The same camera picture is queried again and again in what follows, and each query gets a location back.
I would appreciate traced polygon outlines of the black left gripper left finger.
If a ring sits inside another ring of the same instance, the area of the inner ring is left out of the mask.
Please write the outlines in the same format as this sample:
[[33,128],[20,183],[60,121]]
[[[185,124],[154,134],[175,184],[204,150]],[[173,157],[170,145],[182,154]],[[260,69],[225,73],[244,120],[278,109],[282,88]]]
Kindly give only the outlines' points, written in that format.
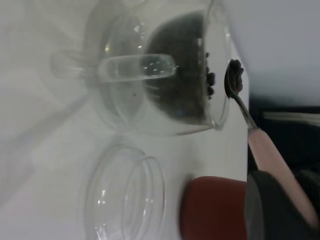
[[302,217],[269,173],[247,177],[244,220],[249,240],[318,240],[320,233]]

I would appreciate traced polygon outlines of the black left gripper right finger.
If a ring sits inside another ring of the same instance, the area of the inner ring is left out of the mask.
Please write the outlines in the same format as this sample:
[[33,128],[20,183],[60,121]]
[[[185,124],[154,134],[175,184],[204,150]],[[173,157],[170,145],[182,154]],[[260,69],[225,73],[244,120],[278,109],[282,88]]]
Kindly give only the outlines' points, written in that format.
[[320,174],[309,169],[294,170],[293,174],[311,201],[317,213],[320,212]]

